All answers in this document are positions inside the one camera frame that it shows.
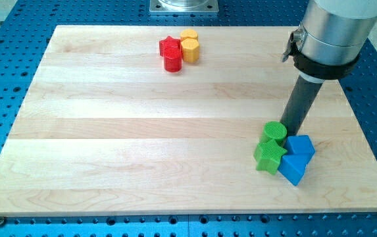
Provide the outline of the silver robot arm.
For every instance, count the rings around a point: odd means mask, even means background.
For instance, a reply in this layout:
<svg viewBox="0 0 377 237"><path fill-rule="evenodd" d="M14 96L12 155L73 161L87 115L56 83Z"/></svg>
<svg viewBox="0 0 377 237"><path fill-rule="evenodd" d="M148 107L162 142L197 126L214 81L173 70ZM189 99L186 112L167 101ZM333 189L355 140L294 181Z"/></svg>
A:
<svg viewBox="0 0 377 237"><path fill-rule="evenodd" d="M299 51L337 66L353 61L377 21L377 0L310 0L301 22Z"/></svg>

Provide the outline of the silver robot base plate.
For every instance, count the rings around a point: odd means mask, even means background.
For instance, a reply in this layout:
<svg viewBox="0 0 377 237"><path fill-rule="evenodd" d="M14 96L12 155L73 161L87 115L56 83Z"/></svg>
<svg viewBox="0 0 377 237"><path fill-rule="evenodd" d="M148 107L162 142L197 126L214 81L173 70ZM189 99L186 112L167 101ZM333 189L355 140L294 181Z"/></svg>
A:
<svg viewBox="0 0 377 237"><path fill-rule="evenodd" d="M151 13L217 13L218 0L150 0Z"/></svg>

